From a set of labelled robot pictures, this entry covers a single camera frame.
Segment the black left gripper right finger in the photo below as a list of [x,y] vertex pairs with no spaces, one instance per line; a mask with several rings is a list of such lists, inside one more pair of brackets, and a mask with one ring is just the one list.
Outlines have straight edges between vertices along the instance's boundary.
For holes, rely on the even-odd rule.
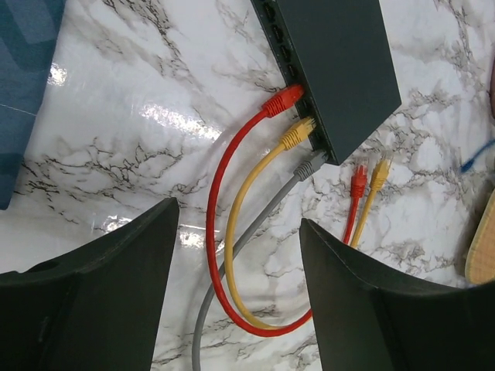
[[309,219],[299,229],[324,370],[492,370],[494,286],[395,270]]

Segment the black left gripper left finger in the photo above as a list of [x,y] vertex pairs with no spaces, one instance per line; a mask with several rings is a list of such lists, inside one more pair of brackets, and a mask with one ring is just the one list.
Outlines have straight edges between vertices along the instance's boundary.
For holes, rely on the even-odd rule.
[[176,242],[179,205],[24,273],[1,276],[3,370],[148,370]]

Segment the dark grey network switch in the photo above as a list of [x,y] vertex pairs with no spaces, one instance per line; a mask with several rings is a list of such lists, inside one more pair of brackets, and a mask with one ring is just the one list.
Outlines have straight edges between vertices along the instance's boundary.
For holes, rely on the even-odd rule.
[[300,84],[309,140],[340,165],[400,106],[378,0],[257,0],[254,11],[284,81]]

